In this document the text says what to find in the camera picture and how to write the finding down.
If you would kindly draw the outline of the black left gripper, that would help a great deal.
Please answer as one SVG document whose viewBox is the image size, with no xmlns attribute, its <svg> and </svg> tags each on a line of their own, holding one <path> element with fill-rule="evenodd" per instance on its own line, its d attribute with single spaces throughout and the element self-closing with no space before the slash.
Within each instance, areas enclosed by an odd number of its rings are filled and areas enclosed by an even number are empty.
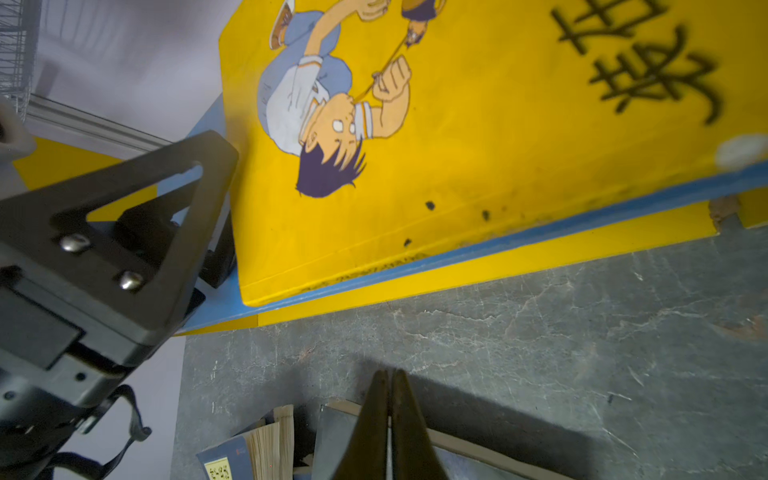
<svg viewBox="0 0 768 480">
<path fill-rule="evenodd" d="M 1 471 L 110 474 L 128 449 L 153 433 L 127 378 L 198 306 L 198 290 L 106 295 L 51 292 L 32 281 L 1 286 Z M 131 408 L 124 446 L 107 462 L 64 450 L 118 402 Z"/>
</svg>

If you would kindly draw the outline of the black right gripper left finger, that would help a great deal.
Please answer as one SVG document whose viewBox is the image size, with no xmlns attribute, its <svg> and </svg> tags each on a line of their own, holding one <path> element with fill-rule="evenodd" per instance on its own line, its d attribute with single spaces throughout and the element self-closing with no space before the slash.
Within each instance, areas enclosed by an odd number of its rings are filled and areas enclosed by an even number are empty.
<svg viewBox="0 0 768 480">
<path fill-rule="evenodd" d="M 387 470 L 389 375 L 377 371 L 333 479 L 384 480 Z"/>
</svg>

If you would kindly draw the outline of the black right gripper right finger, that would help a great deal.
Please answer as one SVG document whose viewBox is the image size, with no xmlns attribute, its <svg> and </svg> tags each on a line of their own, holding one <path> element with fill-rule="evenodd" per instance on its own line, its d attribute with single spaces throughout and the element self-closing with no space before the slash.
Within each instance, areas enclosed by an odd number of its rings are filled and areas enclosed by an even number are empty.
<svg viewBox="0 0 768 480">
<path fill-rule="evenodd" d="M 404 370 L 393 373 L 390 410 L 393 478 L 447 480 Z"/>
</svg>

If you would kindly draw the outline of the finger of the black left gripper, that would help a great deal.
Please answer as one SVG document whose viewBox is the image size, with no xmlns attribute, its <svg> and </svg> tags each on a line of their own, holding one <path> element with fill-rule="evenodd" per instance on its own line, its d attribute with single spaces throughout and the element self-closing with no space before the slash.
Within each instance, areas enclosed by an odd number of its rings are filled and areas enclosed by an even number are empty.
<svg viewBox="0 0 768 480">
<path fill-rule="evenodd" d="M 238 161 L 206 131 L 1 204 L 1 348 L 135 366 L 183 323 Z"/>
</svg>

